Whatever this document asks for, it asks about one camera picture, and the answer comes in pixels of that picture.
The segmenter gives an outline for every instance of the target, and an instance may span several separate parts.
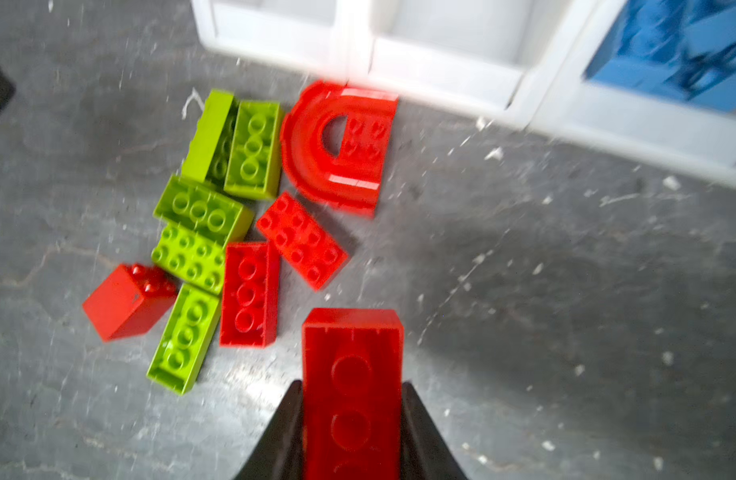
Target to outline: gray floor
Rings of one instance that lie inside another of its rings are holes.
[[[186,0],[49,3],[0,0],[0,478],[231,477],[315,306],[397,310],[472,480],[736,478],[736,192],[408,102],[376,218],[310,205],[353,252],[327,290],[285,266],[274,345],[153,385],[164,322],[102,344],[80,305],[157,243],[184,102],[289,108],[313,79],[205,52]]]

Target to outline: green 2x4 brick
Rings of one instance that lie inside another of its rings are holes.
[[[279,187],[279,104],[240,101],[224,191],[253,200],[272,200]]]
[[[182,226],[168,225],[152,250],[152,261],[182,280],[214,295],[223,288],[223,249]]]
[[[154,207],[154,217],[192,230],[222,249],[242,240],[253,223],[253,211],[240,202],[175,175]]]
[[[227,176],[238,102],[226,91],[212,90],[205,111],[197,121],[197,131],[189,144],[189,154],[181,165],[181,175],[221,188]]]
[[[189,392],[203,366],[219,314],[216,296],[182,286],[147,377],[179,395]]]

